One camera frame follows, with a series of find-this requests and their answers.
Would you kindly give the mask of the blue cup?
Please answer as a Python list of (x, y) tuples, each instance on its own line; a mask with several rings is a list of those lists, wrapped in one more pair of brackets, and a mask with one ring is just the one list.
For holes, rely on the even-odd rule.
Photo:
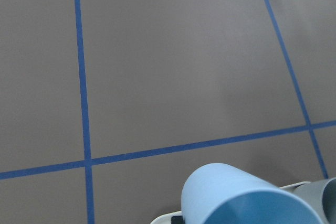
[(185, 223), (322, 223), (305, 201), (233, 166), (211, 163), (186, 180)]

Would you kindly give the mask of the grey cup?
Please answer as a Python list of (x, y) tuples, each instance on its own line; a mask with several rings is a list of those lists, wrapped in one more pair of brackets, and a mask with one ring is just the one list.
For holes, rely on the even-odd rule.
[(308, 203), (323, 223), (335, 223), (335, 178), (300, 185), (293, 193)]

